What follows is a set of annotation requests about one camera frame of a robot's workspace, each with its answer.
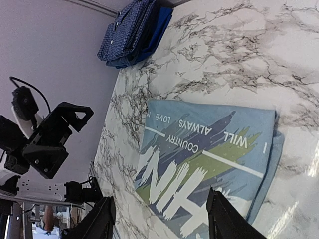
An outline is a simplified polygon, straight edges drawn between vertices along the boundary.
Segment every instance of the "marble countertop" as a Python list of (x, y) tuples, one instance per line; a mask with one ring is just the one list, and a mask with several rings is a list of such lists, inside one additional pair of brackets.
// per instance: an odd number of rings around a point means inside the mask
[(120, 71), (95, 158), (122, 239), (176, 239), (134, 192), (149, 99), (275, 109), (283, 155), (253, 224), (269, 239), (319, 235), (319, 3), (194, 0), (156, 53)]

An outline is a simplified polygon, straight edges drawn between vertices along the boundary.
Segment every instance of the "blue shirt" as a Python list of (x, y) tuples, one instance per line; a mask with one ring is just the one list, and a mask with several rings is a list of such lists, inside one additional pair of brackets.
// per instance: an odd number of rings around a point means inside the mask
[(152, 17), (150, 19), (152, 25), (146, 27), (141, 37), (140, 43), (130, 55), (121, 57), (114, 61), (107, 61), (107, 66), (113, 66), (117, 69), (126, 68), (133, 66), (138, 62), (141, 62), (152, 55), (157, 49), (160, 40), (169, 24), (171, 19), (172, 8), (161, 7), (159, 12), (158, 9), (154, 8)]
[(131, 54), (141, 38), (156, 0), (134, 0), (119, 12), (106, 30), (98, 57), (113, 61)]

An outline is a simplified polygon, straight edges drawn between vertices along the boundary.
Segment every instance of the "black metal bracket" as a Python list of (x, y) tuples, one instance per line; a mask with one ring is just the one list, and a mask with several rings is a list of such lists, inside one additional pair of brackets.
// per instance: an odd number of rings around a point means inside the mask
[(221, 192), (210, 188), (206, 208), (210, 239), (266, 239), (236, 211)]
[[(80, 119), (76, 113), (85, 113), (85, 116)], [(27, 141), (23, 157), (44, 178), (52, 179), (69, 155), (64, 147), (72, 134), (69, 126), (79, 132), (92, 115), (89, 107), (60, 103)]]
[(75, 204), (83, 204), (84, 202), (97, 203), (103, 198), (102, 191), (96, 178), (90, 181), (91, 188), (82, 188), (82, 184), (78, 182), (65, 183), (66, 194), (65, 201)]
[(19, 191), (17, 184), (20, 178), (20, 176), (13, 176), (8, 179), (4, 185), (0, 186), (0, 193), (10, 197), (16, 196)]
[(116, 208), (113, 197), (102, 198), (75, 228), (62, 239), (112, 239)]

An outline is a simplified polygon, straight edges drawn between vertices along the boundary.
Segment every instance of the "lavender wall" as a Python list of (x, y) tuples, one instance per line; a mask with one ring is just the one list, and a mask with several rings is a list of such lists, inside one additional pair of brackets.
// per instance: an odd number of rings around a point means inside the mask
[[(10, 111), (14, 86), (9, 76), (43, 91), (56, 107), (62, 101), (90, 106), (92, 119), (66, 144), (70, 153), (55, 182), (82, 181), (94, 159), (118, 71), (96, 57), (112, 18), (62, 0), (0, 2), (0, 114)], [(34, 96), (47, 115), (42, 98)], [(40, 179), (35, 170), (28, 177)]]

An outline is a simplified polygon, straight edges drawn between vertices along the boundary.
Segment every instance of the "folded shirt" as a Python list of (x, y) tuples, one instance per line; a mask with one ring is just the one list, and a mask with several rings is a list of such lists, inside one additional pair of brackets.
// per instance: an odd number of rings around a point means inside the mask
[(157, 20), (151, 28), (148, 39), (146, 40), (143, 48), (140, 50), (136, 62), (144, 61), (156, 51), (160, 44), (161, 38), (163, 37), (165, 30), (167, 29), (167, 26), (172, 18), (172, 12), (172, 8), (160, 8)]
[(209, 188), (252, 223), (281, 157), (276, 112), (237, 106), (148, 102), (135, 189), (179, 237), (209, 239)]
[(134, 0), (119, 12), (105, 33), (98, 53), (101, 61), (113, 61), (135, 50), (155, 4), (155, 0)]
[(127, 56), (114, 61), (107, 61), (106, 65), (116, 67), (117, 69), (126, 68), (128, 66), (133, 66), (152, 55), (156, 51), (169, 24), (172, 12), (172, 8), (154, 7), (153, 13), (148, 19), (149, 23), (145, 26), (136, 49)]

